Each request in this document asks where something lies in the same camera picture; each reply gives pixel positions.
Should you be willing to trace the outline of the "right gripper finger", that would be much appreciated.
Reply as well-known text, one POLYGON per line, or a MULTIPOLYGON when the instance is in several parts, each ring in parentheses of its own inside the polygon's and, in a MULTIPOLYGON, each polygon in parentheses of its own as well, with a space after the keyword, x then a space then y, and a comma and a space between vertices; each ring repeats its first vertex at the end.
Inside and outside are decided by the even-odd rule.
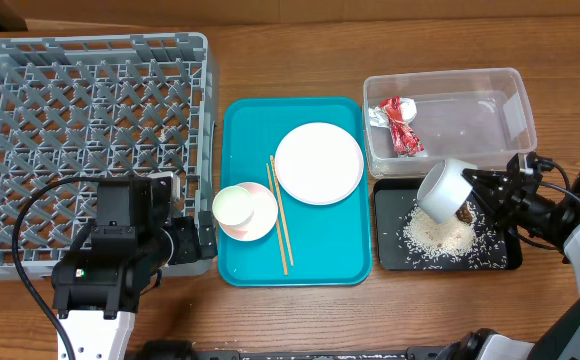
POLYGON ((495 215, 499 206, 497 192, 483 185, 472 187, 473 198, 479 204, 481 210, 487 215, 495 215))
POLYGON ((465 168, 462 176, 472 186, 504 186, 508 183, 508 177, 502 171, 465 168))

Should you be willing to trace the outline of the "brown food scrap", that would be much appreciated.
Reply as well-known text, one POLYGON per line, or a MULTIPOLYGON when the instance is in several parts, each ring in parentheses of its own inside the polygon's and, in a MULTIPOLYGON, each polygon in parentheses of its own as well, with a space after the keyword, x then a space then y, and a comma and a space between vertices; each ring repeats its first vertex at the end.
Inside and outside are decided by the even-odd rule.
POLYGON ((473 222, 473 216, 470 212, 470 207, 467 201, 465 201, 459 209, 455 212, 457 219, 463 223, 471 224, 473 222))

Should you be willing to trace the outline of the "grey bowl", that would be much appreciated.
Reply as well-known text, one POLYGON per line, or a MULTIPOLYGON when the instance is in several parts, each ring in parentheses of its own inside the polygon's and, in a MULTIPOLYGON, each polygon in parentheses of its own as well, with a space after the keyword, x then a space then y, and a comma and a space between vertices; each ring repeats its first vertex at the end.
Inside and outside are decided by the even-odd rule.
POLYGON ((437 163, 423 179, 418 192, 418 206, 436 223, 450 219, 463 205, 472 185, 463 177, 465 169, 477 166, 448 158, 437 163))

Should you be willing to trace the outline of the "white paper cup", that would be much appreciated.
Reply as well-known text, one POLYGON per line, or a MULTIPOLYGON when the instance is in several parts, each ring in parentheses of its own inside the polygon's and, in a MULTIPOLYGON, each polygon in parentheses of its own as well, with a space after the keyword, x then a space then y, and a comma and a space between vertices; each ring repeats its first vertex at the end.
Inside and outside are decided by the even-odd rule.
POLYGON ((224 226, 243 226, 254 213, 253 197, 241 186, 228 186, 216 194, 212 203, 212 213, 224 226))

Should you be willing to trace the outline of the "white rice pile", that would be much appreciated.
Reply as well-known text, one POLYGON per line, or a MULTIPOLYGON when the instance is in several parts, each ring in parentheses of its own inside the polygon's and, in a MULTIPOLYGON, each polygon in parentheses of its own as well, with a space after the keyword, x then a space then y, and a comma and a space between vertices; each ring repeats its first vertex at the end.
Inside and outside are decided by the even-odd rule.
POLYGON ((468 201, 473 222, 453 215, 436 223, 419 206, 403 217, 396 233, 403 263, 413 270, 488 270, 508 266, 505 239, 488 225, 478 206, 468 201))

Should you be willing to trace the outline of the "pink shallow bowl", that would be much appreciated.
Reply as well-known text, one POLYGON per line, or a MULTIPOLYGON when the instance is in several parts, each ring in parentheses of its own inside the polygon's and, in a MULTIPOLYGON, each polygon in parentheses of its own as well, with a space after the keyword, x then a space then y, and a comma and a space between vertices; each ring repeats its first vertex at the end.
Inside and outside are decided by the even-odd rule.
POLYGON ((243 226, 231 227, 220 223, 219 225, 228 236, 238 241, 258 240, 275 226, 277 212, 272 193, 265 186, 254 182, 243 182, 237 186, 241 186, 251 193, 254 200, 254 213, 243 226))

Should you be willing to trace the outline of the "red foil snack wrapper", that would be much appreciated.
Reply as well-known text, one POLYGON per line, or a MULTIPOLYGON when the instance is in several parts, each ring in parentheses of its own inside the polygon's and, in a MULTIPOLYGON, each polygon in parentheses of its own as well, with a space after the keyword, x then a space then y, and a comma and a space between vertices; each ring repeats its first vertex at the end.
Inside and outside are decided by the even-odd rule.
POLYGON ((415 101, 411 98, 391 97, 379 105, 387 116, 393 150, 398 156, 414 156, 424 151, 424 145, 410 123, 417 115, 415 101))

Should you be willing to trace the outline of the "white tissue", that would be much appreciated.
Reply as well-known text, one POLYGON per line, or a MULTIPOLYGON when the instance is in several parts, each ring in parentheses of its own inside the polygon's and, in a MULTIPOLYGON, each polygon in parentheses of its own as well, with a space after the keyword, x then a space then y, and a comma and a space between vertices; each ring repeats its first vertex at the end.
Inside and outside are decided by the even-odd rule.
MULTIPOLYGON (((411 98, 401 98, 399 100, 399 109, 406 124, 410 124, 417 115, 416 103, 411 98)), ((389 128, 389 117, 379 105, 368 109, 370 125, 378 128, 389 128)))

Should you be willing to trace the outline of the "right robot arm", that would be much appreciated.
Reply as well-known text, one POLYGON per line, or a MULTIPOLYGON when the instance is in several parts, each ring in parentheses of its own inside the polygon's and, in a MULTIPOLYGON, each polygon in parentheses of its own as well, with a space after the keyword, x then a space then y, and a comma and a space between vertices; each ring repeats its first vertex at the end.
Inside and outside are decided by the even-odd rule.
POLYGON ((535 343, 515 341, 492 331, 478 332, 454 347, 459 359, 580 359, 580 174, 572 186, 556 186, 555 203, 541 195, 543 174, 553 163, 505 171, 472 169, 463 163, 439 163, 421 184, 419 205, 443 222, 473 197, 496 229, 519 228, 555 247, 574 269, 579 298, 535 343))

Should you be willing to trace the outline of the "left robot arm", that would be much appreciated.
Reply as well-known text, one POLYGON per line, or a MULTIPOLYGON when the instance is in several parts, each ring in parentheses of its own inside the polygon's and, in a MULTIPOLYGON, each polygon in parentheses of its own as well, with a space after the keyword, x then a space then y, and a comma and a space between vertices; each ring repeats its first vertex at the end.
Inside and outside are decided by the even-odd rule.
POLYGON ((177 214, 180 190, 172 172, 98 179, 95 216, 51 274, 59 358, 123 358, 140 298, 164 268, 216 257, 211 213, 177 214))

